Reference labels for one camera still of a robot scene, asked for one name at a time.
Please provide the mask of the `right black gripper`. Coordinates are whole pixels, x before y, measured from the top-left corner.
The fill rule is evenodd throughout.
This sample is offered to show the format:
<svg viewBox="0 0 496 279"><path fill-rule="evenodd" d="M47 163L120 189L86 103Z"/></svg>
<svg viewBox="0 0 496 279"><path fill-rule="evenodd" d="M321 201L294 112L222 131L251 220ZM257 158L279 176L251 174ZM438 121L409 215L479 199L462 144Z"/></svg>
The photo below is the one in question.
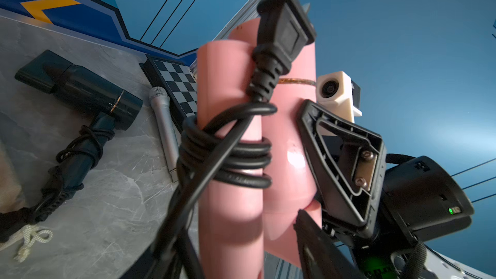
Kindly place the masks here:
<svg viewBox="0 0 496 279"><path fill-rule="evenodd" d="M386 173L382 136L309 99L297 127L333 237L350 247L371 242Z"/></svg>

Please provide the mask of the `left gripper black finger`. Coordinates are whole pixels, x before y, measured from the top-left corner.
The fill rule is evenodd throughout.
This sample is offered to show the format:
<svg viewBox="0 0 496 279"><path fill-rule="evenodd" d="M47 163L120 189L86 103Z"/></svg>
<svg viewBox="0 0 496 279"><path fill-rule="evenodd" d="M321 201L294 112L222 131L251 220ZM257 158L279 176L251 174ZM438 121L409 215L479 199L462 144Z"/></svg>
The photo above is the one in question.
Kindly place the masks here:
<svg viewBox="0 0 496 279"><path fill-rule="evenodd" d="M304 279L364 278L306 211L299 210L293 227Z"/></svg>

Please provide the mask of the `pink hair dryer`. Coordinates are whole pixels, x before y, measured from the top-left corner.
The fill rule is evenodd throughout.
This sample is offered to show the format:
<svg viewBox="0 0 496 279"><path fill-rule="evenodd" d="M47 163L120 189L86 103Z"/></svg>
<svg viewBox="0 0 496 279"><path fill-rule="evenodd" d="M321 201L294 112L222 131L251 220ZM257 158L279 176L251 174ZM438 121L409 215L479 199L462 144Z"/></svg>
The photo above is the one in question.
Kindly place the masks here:
<svg viewBox="0 0 496 279"><path fill-rule="evenodd" d="M289 74L302 49L315 41L316 32L299 0L262 0L257 10L260 25L252 53L254 68L245 88L249 100L220 112L204 127L199 127L195 118L184 121L178 159L180 184L151 244L153 262L147 278L177 278L181 268L189 278L204 277L188 235L188 221L211 182L248 190L271 185L267 175L250 175L251 170L269 165L270 141L244 142L242 136L256 116L276 113L270 102L275 87Z"/></svg>

